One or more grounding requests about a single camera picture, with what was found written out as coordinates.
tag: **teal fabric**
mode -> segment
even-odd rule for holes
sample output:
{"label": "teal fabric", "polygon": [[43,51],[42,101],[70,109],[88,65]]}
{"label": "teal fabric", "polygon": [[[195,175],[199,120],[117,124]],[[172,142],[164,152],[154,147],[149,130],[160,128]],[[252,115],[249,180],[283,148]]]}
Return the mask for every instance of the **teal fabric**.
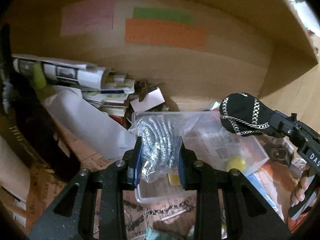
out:
{"label": "teal fabric", "polygon": [[146,240],[178,240],[177,238],[164,233],[153,230],[152,228],[147,228]]}

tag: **plastic bag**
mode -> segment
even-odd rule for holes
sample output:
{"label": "plastic bag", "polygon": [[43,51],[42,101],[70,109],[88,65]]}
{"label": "plastic bag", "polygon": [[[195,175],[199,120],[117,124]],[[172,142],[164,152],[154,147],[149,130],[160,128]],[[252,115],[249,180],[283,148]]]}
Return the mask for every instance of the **plastic bag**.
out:
{"label": "plastic bag", "polygon": [[130,132],[142,137],[141,179],[152,183],[166,174],[178,174],[182,139],[175,117],[144,116],[133,124]]}
{"label": "plastic bag", "polygon": [[202,111],[214,111],[214,110],[219,110],[220,103],[218,101],[213,102],[210,105],[207,105]]}

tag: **finger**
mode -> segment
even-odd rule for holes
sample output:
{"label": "finger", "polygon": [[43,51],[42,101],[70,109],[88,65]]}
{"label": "finger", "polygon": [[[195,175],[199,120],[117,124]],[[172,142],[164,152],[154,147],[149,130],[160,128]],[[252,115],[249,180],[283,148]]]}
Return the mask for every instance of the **finger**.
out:
{"label": "finger", "polygon": [[293,204],[295,204],[295,205],[297,205],[297,204],[299,203],[299,200],[298,200],[298,198],[296,197],[295,194],[292,195],[292,202],[293,202]]}
{"label": "finger", "polygon": [[300,187],[303,188],[304,191],[306,191],[310,185],[310,183],[308,182],[308,175],[309,175],[309,171],[304,170],[302,173],[301,180],[299,182]]}
{"label": "finger", "polygon": [[292,203],[293,203],[293,196],[296,194],[295,190],[296,190],[296,188],[294,188],[294,189],[291,191],[291,194],[290,194],[290,205],[292,205]]}
{"label": "finger", "polygon": [[301,187],[297,187],[295,196],[297,197],[297,199],[298,199],[299,201],[303,201],[304,198],[305,198],[304,189],[301,188]]}

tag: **book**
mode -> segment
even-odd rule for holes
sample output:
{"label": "book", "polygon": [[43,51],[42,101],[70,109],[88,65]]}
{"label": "book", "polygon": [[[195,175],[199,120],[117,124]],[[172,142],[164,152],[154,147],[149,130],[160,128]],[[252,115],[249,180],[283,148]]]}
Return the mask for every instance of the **book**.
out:
{"label": "book", "polygon": [[100,104],[124,104],[128,99],[128,94],[101,94],[100,91],[82,92],[82,97],[87,101]]}
{"label": "book", "polygon": [[100,111],[108,113],[109,115],[121,116],[124,117],[125,111],[127,110],[126,107],[109,107],[109,106],[102,106],[99,108]]}
{"label": "book", "polygon": [[101,89],[92,89],[90,87],[71,84],[71,87],[79,88],[82,92],[100,91],[101,94],[133,94],[134,80],[126,79],[124,82],[105,82],[101,84]]}
{"label": "book", "polygon": [[117,115],[109,115],[110,118],[115,120],[119,125],[127,129],[127,118],[124,116],[117,116]]}
{"label": "book", "polygon": [[127,74],[110,72],[107,77],[107,82],[124,82],[127,77]]}

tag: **yellow ball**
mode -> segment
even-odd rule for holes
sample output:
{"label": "yellow ball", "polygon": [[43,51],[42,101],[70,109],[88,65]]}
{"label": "yellow ball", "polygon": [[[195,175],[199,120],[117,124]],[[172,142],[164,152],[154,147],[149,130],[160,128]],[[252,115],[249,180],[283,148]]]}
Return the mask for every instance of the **yellow ball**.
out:
{"label": "yellow ball", "polygon": [[245,160],[240,156],[233,157],[227,163],[226,171],[230,171],[231,169],[238,169],[239,171],[244,171],[247,168]]}

